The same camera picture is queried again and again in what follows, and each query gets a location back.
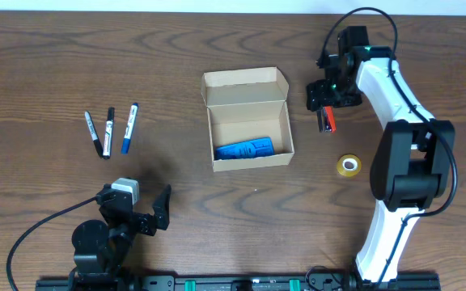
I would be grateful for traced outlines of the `red black stapler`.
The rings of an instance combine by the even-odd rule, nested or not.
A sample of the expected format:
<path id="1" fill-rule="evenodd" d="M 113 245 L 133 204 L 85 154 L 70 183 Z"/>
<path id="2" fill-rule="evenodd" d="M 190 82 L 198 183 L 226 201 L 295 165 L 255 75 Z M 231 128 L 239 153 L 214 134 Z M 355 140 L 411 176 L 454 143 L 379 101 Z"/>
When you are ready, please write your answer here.
<path id="1" fill-rule="evenodd" d="M 321 133 L 335 133 L 337 126 L 331 106 L 322 107 L 317 112 L 319 131 Z"/>

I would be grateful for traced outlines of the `blue white whiteboard marker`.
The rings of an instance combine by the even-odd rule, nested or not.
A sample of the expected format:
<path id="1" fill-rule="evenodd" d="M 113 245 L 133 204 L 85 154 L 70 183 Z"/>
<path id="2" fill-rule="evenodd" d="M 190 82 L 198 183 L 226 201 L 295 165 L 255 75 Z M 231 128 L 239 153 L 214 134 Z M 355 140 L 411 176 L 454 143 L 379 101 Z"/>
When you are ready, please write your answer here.
<path id="1" fill-rule="evenodd" d="M 129 147 L 130 147 L 130 143 L 131 143 L 131 139 L 133 135 L 133 129 L 135 126 L 137 115 L 138 115 L 138 109 L 139 109 L 138 103 L 133 103 L 131 105 L 131 108 L 129 111 L 129 117 L 127 120 L 127 126 L 125 129 L 125 135 L 124 135 L 124 139 L 123 139 L 122 146 L 121 146 L 122 154 L 127 154 L 129 152 Z"/>

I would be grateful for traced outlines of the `yellow tape roll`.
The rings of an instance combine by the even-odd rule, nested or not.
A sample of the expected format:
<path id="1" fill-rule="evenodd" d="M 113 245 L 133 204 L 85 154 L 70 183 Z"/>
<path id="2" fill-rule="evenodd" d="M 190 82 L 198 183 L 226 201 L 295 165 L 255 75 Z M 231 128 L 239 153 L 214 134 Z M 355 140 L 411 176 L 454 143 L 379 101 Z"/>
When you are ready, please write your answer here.
<path id="1" fill-rule="evenodd" d="M 354 177 L 362 169 L 359 157 L 353 154 L 345 154 L 337 161 L 337 172 L 344 177 Z"/>

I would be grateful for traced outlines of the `blue plastic block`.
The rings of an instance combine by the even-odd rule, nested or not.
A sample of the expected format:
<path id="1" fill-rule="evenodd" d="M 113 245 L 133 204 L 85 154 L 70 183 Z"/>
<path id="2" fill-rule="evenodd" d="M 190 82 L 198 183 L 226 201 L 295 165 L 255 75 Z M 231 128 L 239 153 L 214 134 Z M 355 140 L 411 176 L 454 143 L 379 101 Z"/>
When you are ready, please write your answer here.
<path id="1" fill-rule="evenodd" d="M 269 137 L 223 145 L 215 150 L 217 160 L 261 158 L 272 155 L 274 148 Z"/>

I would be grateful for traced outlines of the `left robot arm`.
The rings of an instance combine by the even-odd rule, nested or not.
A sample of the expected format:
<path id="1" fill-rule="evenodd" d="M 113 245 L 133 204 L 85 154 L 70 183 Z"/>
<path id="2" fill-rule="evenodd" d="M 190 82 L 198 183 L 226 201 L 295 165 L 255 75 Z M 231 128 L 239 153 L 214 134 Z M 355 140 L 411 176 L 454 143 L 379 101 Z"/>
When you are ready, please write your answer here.
<path id="1" fill-rule="evenodd" d="M 154 212 L 136 213 L 138 182 L 131 179 L 106 184 L 95 196 L 102 217 L 79 225 L 72 234 L 76 285 L 86 289 L 138 288 L 137 277 L 123 263 L 138 234 L 154 236 L 170 224 L 169 202 L 172 187 L 167 185 L 152 205 Z"/>

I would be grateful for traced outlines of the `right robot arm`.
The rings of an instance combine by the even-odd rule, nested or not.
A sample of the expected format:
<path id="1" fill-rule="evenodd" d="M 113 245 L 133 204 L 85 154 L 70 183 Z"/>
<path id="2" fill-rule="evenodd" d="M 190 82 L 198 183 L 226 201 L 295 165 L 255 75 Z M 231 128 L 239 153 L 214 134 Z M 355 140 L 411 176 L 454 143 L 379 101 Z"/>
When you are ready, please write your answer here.
<path id="1" fill-rule="evenodd" d="M 359 286 L 392 288 L 415 224 L 448 208 L 451 200 L 430 209 L 445 191 L 455 195 L 455 128 L 420 104 L 389 47 L 349 45 L 337 54 L 323 52 L 317 65 L 325 77 L 307 86 L 308 110 L 323 115 L 366 97 L 383 128 L 370 168 L 375 211 L 355 267 Z"/>

